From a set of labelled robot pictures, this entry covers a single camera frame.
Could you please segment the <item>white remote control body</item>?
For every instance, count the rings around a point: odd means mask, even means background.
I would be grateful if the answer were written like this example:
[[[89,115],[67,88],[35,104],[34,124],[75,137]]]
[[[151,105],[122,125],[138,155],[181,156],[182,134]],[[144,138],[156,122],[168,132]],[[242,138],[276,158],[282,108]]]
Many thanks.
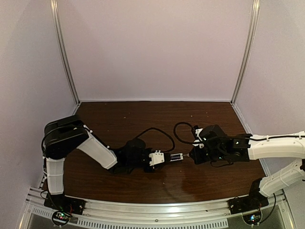
[[[164,153],[165,162],[174,162],[174,161],[180,161],[180,160],[183,160],[182,153],[177,153],[177,154]]]

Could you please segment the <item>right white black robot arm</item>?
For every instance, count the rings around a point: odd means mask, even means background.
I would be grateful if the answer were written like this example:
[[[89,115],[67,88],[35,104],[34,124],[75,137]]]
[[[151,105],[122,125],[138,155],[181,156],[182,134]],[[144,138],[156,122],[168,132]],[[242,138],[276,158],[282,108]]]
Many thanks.
[[[206,162],[249,162],[262,158],[285,158],[295,160],[278,172],[252,182],[249,194],[229,200],[231,210],[242,207],[256,209],[268,205],[268,197],[305,178],[305,133],[300,131],[285,135],[228,136],[218,125],[196,127],[195,141],[189,153],[196,165]]]

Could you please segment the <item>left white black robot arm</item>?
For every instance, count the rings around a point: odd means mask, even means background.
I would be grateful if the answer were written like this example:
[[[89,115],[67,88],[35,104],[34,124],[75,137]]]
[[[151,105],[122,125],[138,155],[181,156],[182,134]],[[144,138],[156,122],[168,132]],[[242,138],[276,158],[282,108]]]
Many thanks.
[[[171,161],[169,151],[152,150],[138,136],[120,148],[111,148],[72,115],[46,124],[41,141],[43,172],[48,181],[46,202],[67,212],[79,204],[64,194],[64,162],[69,153],[80,150],[112,174],[131,173],[135,168],[153,172],[157,165]]]

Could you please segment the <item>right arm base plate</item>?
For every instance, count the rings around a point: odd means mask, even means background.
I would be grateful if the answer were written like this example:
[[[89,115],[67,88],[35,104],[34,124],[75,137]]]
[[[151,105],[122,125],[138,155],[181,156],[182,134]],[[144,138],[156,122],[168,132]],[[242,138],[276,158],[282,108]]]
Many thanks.
[[[227,201],[229,205],[230,213],[237,214],[248,212],[252,210],[259,209],[261,207],[265,207],[269,205],[269,201],[267,198],[256,198],[256,197],[236,197]]]

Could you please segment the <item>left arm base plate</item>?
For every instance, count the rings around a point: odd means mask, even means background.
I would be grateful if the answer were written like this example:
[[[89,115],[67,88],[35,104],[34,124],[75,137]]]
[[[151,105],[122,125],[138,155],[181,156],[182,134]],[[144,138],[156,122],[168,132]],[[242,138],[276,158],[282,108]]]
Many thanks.
[[[71,198],[65,195],[48,195],[44,200],[44,206],[69,214],[82,215],[85,200]]]

